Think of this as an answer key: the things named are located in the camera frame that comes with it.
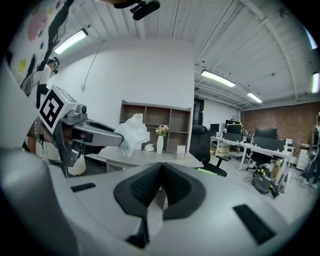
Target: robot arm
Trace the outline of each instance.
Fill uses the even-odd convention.
[[[88,119],[87,107],[65,90],[53,85],[47,93],[39,117],[50,132],[64,166],[73,167],[81,155],[98,154],[103,147],[118,146],[124,138],[115,129]],[[63,128],[72,128],[72,139],[64,142]]]

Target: shelf unit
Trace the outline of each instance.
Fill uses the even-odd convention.
[[[188,147],[190,135],[191,107],[180,108],[154,104],[127,102],[122,100],[119,124],[130,119],[134,114],[143,114],[143,123],[150,132],[150,141],[143,143],[157,145],[158,135],[156,128],[160,125],[168,125],[169,132],[163,138],[163,150],[168,153],[177,152],[177,145]]]

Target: desk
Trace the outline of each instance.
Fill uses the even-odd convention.
[[[252,145],[252,144],[249,144],[249,143],[239,143],[239,145],[241,147],[244,147],[244,151],[243,151],[243,156],[242,156],[242,159],[241,159],[241,164],[240,164],[240,167],[239,167],[239,171],[242,170],[242,166],[244,164],[244,161],[245,161],[245,158],[246,158],[246,153],[247,153],[247,149],[251,149],[252,152],[257,152],[257,153],[261,153],[261,154],[264,154],[264,155],[267,155],[267,156],[277,156],[277,157],[280,157],[280,158],[283,158],[283,163],[282,163],[282,167],[275,179],[276,181],[276,184],[279,183],[279,180],[281,178],[281,175],[285,173],[286,171],[286,167],[287,167],[287,163],[290,159],[290,156],[291,156],[291,152],[289,151],[274,151],[274,150],[270,150],[270,149],[265,149],[265,148],[261,148],[261,147],[257,147],[255,145]]]
[[[225,138],[219,138],[219,137],[215,137],[215,136],[211,136],[211,138],[216,139],[218,141],[218,144],[216,145],[217,147],[219,147],[220,142],[223,142],[223,143],[226,143],[226,144],[232,145],[232,146],[238,146],[240,144],[240,142],[228,140]]]
[[[191,168],[202,168],[204,165],[189,152],[185,159],[176,159],[175,153],[161,153],[156,151],[147,152],[145,150],[135,150],[131,156],[124,155],[118,146],[103,149],[98,155],[90,154],[88,157],[106,162],[107,171],[121,170],[121,168],[132,168],[150,163],[173,163]]]

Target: white ceiling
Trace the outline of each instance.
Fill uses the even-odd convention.
[[[173,37],[193,43],[195,92],[241,110],[320,101],[312,74],[320,71],[302,24],[278,0],[160,0],[159,10],[134,21],[126,9],[74,0],[65,38],[82,28],[89,36],[60,55],[120,37]],[[283,18],[279,10],[287,15]],[[228,87],[200,75],[203,69],[234,81]],[[253,93],[263,101],[247,96]]]

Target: fluorescent light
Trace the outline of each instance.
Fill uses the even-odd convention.
[[[214,73],[211,73],[211,72],[208,72],[208,71],[205,71],[205,70],[203,70],[201,72],[201,76],[204,76],[206,78],[211,78],[213,80],[216,80],[216,81],[218,81],[220,83],[225,84],[226,86],[234,87],[236,85],[235,83],[230,82],[229,80],[227,80],[227,79],[225,79],[225,78],[223,78],[221,76],[218,76],[218,75],[216,75]]]
[[[319,92],[319,73],[313,73],[312,77],[312,93],[315,94]]]
[[[312,49],[316,49],[318,46],[316,44],[316,41],[314,40],[314,38],[312,37],[312,35],[309,33],[309,31],[304,28],[306,34],[308,35],[309,41],[310,41],[310,45]]]
[[[262,101],[260,99],[258,99],[256,96],[254,96],[252,93],[248,93],[248,96],[250,96],[252,99],[254,99],[255,101],[261,103]]]
[[[84,39],[88,35],[85,29],[81,29],[79,32],[75,33],[74,35],[70,36],[67,40],[65,40],[57,49],[54,51],[57,54],[61,54],[64,50],[69,48],[70,46],[74,45],[76,42]]]

